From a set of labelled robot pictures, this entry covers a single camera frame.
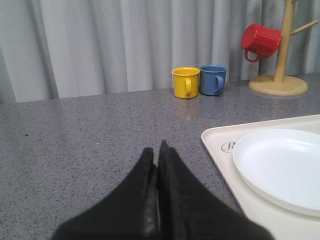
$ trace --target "gray speckled countertop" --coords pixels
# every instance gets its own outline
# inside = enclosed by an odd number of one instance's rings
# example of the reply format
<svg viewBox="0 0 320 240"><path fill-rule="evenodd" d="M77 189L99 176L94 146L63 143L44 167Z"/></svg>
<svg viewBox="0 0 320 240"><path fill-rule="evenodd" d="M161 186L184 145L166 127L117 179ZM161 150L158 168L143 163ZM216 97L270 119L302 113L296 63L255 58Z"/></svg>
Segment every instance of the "gray speckled countertop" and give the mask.
<svg viewBox="0 0 320 240"><path fill-rule="evenodd" d="M218 198L240 208L201 141L209 128L320 114L320 73L300 75L298 96L226 84L192 99L173 89L0 105L0 239L49 239L56 227L104 198L143 148L174 147Z"/></svg>

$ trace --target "red mug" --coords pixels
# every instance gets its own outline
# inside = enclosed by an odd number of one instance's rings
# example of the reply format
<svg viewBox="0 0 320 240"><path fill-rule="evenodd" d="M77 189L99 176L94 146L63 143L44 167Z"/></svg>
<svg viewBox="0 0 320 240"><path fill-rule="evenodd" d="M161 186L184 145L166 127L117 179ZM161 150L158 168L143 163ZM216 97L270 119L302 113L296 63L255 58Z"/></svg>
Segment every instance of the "red mug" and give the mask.
<svg viewBox="0 0 320 240"><path fill-rule="evenodd" d="M268 58L277 51L281 41L281 32L253 23L243 33L241 47L244 57L249 62L256 63L260 58ZM255 59L248 57L248 52L257 54Z"/></svg>

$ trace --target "mug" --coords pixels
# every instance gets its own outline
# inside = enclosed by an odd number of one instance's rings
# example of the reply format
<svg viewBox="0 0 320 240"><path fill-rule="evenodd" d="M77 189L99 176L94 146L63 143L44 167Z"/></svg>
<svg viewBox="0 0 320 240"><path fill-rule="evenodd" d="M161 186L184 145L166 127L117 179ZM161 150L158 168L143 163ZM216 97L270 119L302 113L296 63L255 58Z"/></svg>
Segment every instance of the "mug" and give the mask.
<svg viewBox="0 0 320 240"><path fill-rule="evenodd" d="M173 74L174 95L181 99L194 98L199 94L199 73L196 67L179 67Z"/></svg>
<svg viewBox="0 0 320 240"><path fill-rule="evenodd" d="M203 65L200 70L200 93L209 96L223 94L228 68L223 65Z"/></svg>
<svg viewBox="0 0 320 240"><path fill-rule="evenodd" d="M253 23L245 30L241 39L244 57L249 62L256 63L260 58L268 58L276 52L281 41L281 32ZM248 57L248 52L257 54L255 59Z"/></svg>

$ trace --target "mug handle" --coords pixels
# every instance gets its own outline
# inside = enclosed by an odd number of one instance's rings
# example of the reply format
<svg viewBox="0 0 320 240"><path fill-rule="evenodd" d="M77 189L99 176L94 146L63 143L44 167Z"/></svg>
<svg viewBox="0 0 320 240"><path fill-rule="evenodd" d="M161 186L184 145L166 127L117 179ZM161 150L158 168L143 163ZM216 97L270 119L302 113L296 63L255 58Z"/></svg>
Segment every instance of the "mug handle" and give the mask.
<svg viewBox="0 0 320 240"><path fill-rule="evenodd" d="M191 79L190 78L186 78L184 81L185 81L186 95L190 96L190 94L191 94Z"/></svg>
<svg viewBox="0 0 320 240"><path fill-rule="evenodd" d="M218 81L218 87L214 90L215 93L221 91L225 86L224 78L220 75L215 75L215 79Z"/></svg>
<svg viewBox="0 0 320 240"><path fill-rule="evenodd" d="M258 62L260 60L260 56L259 55L256 56L255 60L250 59L248 57L248 50L244 51L244 57L245 57L245 59L247 59L249 62L252 62L252 63L256 63L256 62Z"/></svg>

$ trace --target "blue mug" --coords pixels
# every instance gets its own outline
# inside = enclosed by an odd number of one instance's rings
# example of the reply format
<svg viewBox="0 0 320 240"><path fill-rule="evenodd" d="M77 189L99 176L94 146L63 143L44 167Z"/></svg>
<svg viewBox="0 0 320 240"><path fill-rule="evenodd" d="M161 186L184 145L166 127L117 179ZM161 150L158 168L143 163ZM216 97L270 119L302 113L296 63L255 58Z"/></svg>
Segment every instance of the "blue mug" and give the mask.
<svg viewBox="0 0 320 240"><path fill-rule="evenodd" d="M200 70L200 93L209 96L223 94L228 68L223 65L203 65Z"/></svg>

